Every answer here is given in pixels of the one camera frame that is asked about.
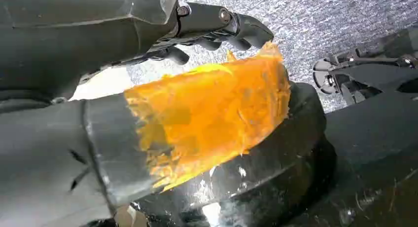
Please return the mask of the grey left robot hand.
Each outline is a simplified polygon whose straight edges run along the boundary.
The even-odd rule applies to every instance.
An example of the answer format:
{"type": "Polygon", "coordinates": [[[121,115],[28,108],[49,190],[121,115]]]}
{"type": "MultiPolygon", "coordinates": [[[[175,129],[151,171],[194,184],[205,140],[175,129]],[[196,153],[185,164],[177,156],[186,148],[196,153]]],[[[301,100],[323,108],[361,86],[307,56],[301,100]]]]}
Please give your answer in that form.
{"type": "Polygon", "coordinates": [[[289,83],[274,35],[218,5],[178,0],[0,0],[0,224],[77,227],[247,153],[283,121],[289,83]],[[227,41],[256,57],[93,100],[109,66],[227,41]]]}

